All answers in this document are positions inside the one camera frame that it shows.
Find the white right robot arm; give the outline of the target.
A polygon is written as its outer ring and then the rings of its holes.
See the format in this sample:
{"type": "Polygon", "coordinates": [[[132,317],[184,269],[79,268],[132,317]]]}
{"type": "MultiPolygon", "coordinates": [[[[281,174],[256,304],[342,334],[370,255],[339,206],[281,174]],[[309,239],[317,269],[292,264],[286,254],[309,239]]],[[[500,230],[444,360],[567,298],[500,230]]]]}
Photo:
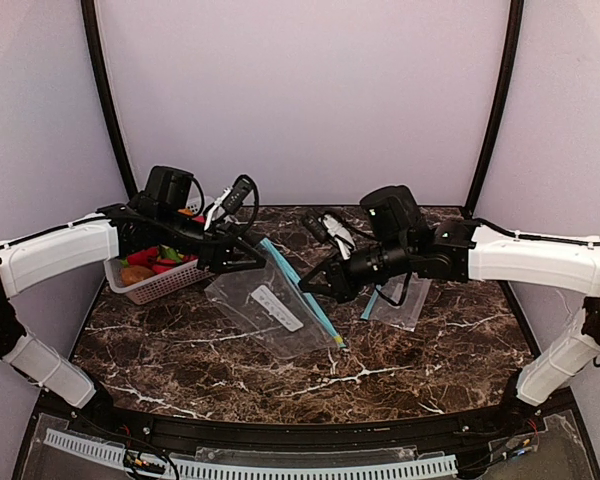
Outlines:
{"type": "Polygon", "coordinates": [[[543,351],[514,378],[516,403],[538,407],[600,355],[600,236],[506,231],[485,220],[383,232],[348,257],[323,260],[300,282],[339,303],[400,275],[511,285],[543,351]]]}

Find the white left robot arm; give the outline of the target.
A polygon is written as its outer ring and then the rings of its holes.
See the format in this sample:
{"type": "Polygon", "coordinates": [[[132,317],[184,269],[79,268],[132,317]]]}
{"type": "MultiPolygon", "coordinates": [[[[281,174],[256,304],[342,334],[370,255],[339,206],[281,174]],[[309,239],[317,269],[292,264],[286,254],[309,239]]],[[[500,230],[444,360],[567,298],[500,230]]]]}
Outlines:
{"type": "Polygon", "coordinates": [[[42,299],[28,297],[22,304],[33,308],[34,323],[43,327],[46,337],[53,335],[54,324],[67,317],[69,324],[57,335],[67,341],[77,336],[78,317],[95,290],[93,264],[164,244],[199,255],[204,268],[213,273],[245,269],[245,263],[213,257],[232,248],[249,248],[246,235],[251,226],[250,221],[222,220],[206,228],[177,212],[161,221],[115,204],[44,233],[0,241],[0,361],[69,406],[86,408],[105,389],[24,325],[13,299],[40,286],[42,299]]]}

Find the clear zip bag blue zipper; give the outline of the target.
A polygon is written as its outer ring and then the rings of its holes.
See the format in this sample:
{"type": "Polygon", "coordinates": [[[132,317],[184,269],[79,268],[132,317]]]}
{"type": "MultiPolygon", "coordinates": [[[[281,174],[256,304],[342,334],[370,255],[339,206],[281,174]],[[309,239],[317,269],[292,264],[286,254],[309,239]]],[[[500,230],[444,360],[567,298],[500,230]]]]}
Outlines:
{"type": "Polygon", "coordinates": [[[289,261],[268,238],[256,249],[265,267],[219,276],[205,289],[207,299],[279,359],[339,348],[333,337],[342,335],[317,300],[300,290],[300,276],[289,261]]]}

